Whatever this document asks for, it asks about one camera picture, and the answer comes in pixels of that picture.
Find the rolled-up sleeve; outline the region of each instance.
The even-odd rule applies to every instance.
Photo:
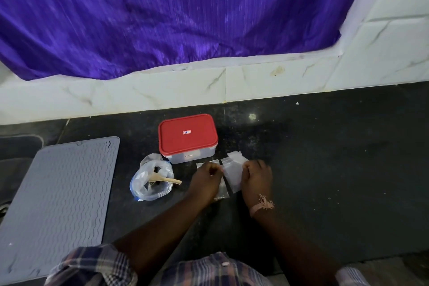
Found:
[[[79,247],[70,252],[48,278],[46,286],[135,286],[137,274],[126,255],[111,244]]]
[[[370,286],[356,268],[343,267],[335,274],[339,286]]]

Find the tile grout line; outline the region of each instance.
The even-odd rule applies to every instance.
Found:
[[[60,133],[60,136],[58,137],[57,142],[55,143],[56,145],[58,145],[58,143],[60,142],[60,139],[63,136],[64,131],[66,130],[67,125],[69,124],[69,121],[70,121],[70,119],[68,119],[67,122],[66,122],[66,124],[64,125],[64,128],[62,129],[62,131]]]

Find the person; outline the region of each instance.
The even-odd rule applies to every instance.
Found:
[[[192,222],[215,198],[222,175],[218,164],[203,164],[192,176],[186,196],[176,205],[113,244],[73,250],[52,269],[45,285],[133,286],[138,281],[139,285],[150,286],[270,286],[266,277],[222,252],[163,267]],[[288,282],[367,286],[357,269],[341,267],[276,219],[271,181],[271,167],[264,161],[244,163],[244,202],[271,238]]]

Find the red lid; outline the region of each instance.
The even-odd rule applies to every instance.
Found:
[[[158,126],[160,152],[165,156],[217,145],[215,122],[210,114],[164,120]]]

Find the person's left hand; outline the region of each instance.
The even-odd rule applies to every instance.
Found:
[[[219,164],[204,163],[192,176],[186,196],[195,199],[201,206],[208,206],[216,197],[222,176]]]

